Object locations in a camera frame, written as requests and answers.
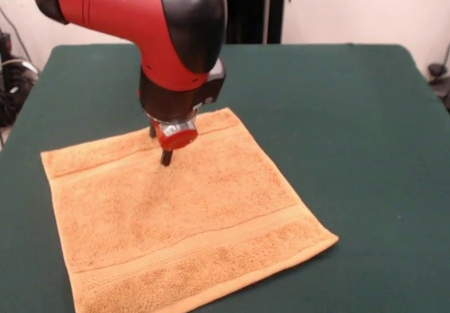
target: dark equipment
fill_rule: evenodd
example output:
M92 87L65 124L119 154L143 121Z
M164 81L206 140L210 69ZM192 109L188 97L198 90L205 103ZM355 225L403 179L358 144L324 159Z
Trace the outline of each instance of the dark equipment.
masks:
M38 69L12 54L11 35L0 30L0 128L14 124L38 79Z
M214 103L226 77L219 59L227 0L35 0L40 11L134 42L141 51L139 99L163 149L194 141L199 107Z

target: green tablecloth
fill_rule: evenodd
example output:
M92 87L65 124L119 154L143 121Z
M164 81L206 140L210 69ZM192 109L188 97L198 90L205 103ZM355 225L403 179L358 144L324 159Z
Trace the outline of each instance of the green tablecloth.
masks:
M399 46L226 46L229 106L340 236L199 312L450 312L450 116ZM72 312L39 153L147 126L131 45L55 49L0 153L0 312Z

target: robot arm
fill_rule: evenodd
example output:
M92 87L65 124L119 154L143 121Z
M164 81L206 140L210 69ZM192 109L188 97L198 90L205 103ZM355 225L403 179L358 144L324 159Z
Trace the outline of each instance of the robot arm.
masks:
M226 0L35 0L40 11L134 42L141 52L141 106L164 151L196 136L199 106L216 101L226 71L219 59Z

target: towel hem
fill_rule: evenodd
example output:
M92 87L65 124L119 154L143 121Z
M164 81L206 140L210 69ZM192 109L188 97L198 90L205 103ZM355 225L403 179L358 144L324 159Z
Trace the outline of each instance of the towel hem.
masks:
M161 307L153 311L153 313L171 313L171 312L189 312L196 308L202 307L208 303L212 303L222 297L225 297L231 293L234 293L244 287L257 283L263 279L266 279L274 274L277 274L285 269L297 266L307 260L313 258L319 253L327 250L329 247L333 246L339 238L335 235L332 237L314 245L309 248L304 249L300 253L294 255L293 257L278 262L271 266L265 267L263 269L258 269L253 272L244 274L238 278L231 279L224 283L219 283L203 292L192 295L191 297L184 298L174 304Z

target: orange towel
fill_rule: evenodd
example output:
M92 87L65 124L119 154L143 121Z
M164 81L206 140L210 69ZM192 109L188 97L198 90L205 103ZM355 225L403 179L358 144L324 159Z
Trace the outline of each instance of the orange towel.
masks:
M338 241L229 110L159 164L148 129L42 153L78 313L188 312Z

